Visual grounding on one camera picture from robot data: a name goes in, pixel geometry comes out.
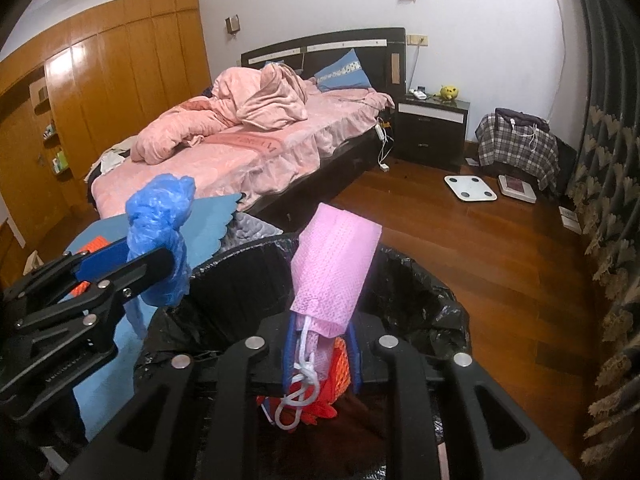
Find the curtain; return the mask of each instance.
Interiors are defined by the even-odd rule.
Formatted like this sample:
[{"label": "curtain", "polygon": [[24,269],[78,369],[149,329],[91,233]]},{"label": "curtain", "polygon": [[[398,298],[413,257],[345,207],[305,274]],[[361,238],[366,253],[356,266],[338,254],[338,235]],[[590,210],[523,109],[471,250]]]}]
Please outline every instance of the curtain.
[{"label": "curtain", "polygon": [[567,194],[597,261],[593,279],[611,301],[602,321],[610,358],[582,460],[596,465],[620,447],[640,410],[640,22],[624,0],[582,0],[590,44],[590,101]]}]

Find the yellow toy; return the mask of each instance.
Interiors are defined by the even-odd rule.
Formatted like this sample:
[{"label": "yellow toy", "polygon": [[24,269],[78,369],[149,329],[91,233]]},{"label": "yellow toy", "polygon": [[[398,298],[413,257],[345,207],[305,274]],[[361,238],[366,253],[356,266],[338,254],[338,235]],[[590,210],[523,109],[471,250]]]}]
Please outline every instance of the yellow toy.
[{"label": "yellow toy", "polygon": [[440,89],[440,98],[443,101],[451,101],[458,97],[458,88],[455,86],[443,86]]}]

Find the trash can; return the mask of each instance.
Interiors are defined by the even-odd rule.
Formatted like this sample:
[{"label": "trash can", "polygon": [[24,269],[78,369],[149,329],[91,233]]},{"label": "trash can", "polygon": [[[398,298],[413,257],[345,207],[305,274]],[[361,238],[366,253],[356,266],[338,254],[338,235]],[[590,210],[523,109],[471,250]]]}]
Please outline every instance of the trash can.
[{"label": "trash can", "polygon": [[[134,369],[138,388],[179,353],[216,359],[238,340],[255,334],[260,320],[290,307],[290,262],[298,236],[263,238],[204,262],[193,270],[191,290],[179,306],[160,308]],[[358,300],[357,310],[378,316],[386,330],[424,354],[450,358],[471,353],[468,314],[451,290],[414,260],[380,244]],[[207,434],[214,392],[196,391]],[[258,471],[265,479],[384,478],[384,399],[347,393],[336,404],[338,417],[317,426],[300,424],[294,433],[270,426],[261,416]],[[432,399],[438,443],[442,424]],[[201,451],[205,442],[200,443]],[[196,459],[195,472],[198,469]]]}]

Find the wooden cabinet door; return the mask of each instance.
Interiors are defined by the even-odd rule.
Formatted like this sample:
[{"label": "wooden cabinet door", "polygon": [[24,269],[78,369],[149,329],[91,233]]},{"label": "wooden cabinet door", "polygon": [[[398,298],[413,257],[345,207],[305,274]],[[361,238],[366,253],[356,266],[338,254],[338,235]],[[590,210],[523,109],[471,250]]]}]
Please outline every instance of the wooden cabinet door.
[{"label": "wooden cabinet door", "polygon": [[3,115],[0,192],[27,245],[33,247],[69,208],[45,156],[39,127],[43,118],[34,115],[29,100]]}]

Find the pink face mask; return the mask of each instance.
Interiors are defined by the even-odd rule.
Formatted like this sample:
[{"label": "pink face mask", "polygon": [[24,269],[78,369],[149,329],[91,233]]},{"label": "pink face mask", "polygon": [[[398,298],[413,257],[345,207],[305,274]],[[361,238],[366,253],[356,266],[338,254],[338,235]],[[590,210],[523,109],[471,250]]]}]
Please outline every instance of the pink face mask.
[{"label": "pink face mask", "polygon": [[347,328],[381,234],[382,226],[322,203],[300,233],[291,261],[291,310],[302,330],[296,369],[303,385],[327,378],[334,338]]}]

